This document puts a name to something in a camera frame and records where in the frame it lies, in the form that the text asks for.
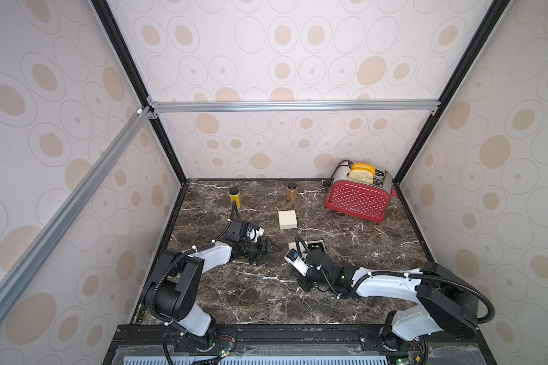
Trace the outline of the cream square box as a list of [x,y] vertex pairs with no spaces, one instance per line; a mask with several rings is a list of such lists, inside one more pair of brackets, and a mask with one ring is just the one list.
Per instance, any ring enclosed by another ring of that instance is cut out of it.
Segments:
[[[323,240],[306,241],[305,244],[310,249],[310,251],[320,249],[323,252],[327,252],[327,248]],[[288,243],[288,248],[295,249],[297,252],[301,252],[303,255],[307,254],[307,249],[305,249],[304,245],[301,243],[290,242]]]

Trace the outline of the cream drawer jewelry box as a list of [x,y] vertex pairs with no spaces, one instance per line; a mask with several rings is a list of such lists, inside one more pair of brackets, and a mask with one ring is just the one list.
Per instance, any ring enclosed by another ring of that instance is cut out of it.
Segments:
[[281,230],[296,229],[298,227],[298,220],[295,210],[279,211],[279,228]]

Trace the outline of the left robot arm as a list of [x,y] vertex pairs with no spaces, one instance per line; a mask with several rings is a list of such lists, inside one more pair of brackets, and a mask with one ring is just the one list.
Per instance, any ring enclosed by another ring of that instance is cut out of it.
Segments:
[[263,228],[242,221],[237,203],[232,202],[228,223],[215,239],[182,252],[166,249],[160,255],[139,303],[169,328],[210,347],[216,342],[216,320],[196,304],[202,274],[236,258],[261,266],[266,255],[281,251]]

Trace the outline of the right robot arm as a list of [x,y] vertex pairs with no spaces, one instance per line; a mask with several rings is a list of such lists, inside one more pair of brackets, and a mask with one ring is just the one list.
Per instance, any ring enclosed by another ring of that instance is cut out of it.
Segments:
[[414,302],[415,307],[388,313],[379,336],[389,351],[436,332],[472,338],[478,325],[496,315],[486,295],[436,262],[401,272],[356,269],[338,266],[320,248],[298,246],[286,253],[285,260],[305,291],[324,284],[339,300],[388,297]]

